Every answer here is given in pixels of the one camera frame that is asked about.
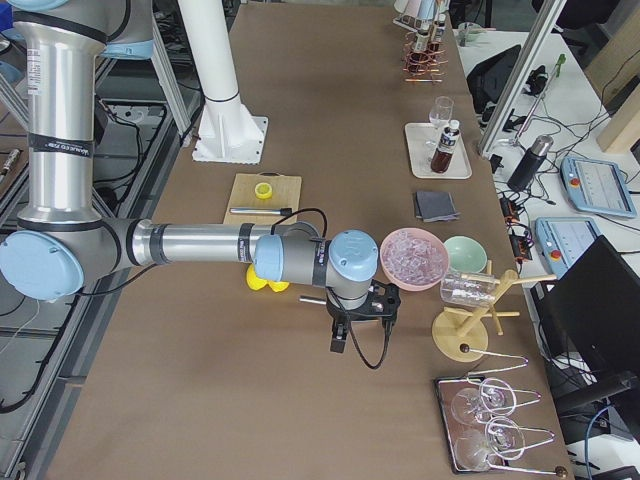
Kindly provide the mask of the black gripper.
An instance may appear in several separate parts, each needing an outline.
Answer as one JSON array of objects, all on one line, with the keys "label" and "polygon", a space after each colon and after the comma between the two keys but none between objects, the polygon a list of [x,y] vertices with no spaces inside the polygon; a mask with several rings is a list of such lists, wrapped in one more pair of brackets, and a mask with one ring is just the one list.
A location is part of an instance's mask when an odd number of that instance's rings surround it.
[{"label": "black gripper", "polygon": [[348,339],[349,328],[353,322],[369,321],[368,312],[360,307],[348,309],[333,289],[327,289],[327,310],[333,318],[330,351],[343,353]]}]

